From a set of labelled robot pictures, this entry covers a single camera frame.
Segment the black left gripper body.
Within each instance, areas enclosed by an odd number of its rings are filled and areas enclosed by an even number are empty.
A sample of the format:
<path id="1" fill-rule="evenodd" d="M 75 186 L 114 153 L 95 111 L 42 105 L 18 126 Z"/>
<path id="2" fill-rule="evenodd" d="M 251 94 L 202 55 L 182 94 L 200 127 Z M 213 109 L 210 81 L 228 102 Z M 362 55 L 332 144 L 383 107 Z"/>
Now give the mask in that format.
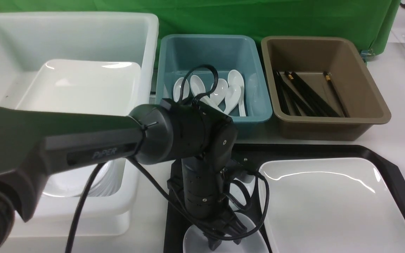
<path id="1" fill-rule="evenodd" d="M 177 210 L 192 224 L 204 232 L 229 232 L 234 211 L 224 179 L 204 160 L 189 157 L 172 163 L 167 187 Z"/>

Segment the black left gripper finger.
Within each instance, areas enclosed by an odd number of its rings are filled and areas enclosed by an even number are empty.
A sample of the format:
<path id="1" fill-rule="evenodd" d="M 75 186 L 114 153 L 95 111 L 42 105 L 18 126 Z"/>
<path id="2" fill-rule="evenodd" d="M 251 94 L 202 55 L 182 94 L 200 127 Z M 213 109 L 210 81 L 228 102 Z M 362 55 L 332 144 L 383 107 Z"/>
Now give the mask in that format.
<path id="1" fill-rule="evenodd" d="M 229 222 L 229 236 L 239 237 L 247 231 L 247 227 L 239 220 L 238 215 L 234 214 L 233 219 Z"/>
<path id="2" fill-rule="evenodd" d="M 208 240 L 208 247 L 209 250 L 215 251 L 222 243 L 222 240 L 218 240 L 209 234 L 207 234 L 207 240 Z"/>

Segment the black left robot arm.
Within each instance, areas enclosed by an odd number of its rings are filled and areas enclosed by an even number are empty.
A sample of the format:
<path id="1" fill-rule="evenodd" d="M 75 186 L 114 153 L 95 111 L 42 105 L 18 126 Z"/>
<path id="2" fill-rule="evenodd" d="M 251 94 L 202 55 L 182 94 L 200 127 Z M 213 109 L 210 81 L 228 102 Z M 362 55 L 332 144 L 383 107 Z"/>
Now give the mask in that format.
<path id="1" fill-rule="evenodd" d="M 175 208 L 204 232 L 211 250 L 221 240 L 239 244 L 246 227 L 229 206 L 233 175 L 226 168 L 236 137 L 232 119 L 198 99 L 142 104 L 128 116 L 0 107 L 0 247 L 16 212 L 23 221 L 33 217 L 51 175 L 95 164 L 74 214 L 69 253 L 92 181 L 118 158 L 149 179 L 142 165 L 181 160 L 185 196 Z"/>

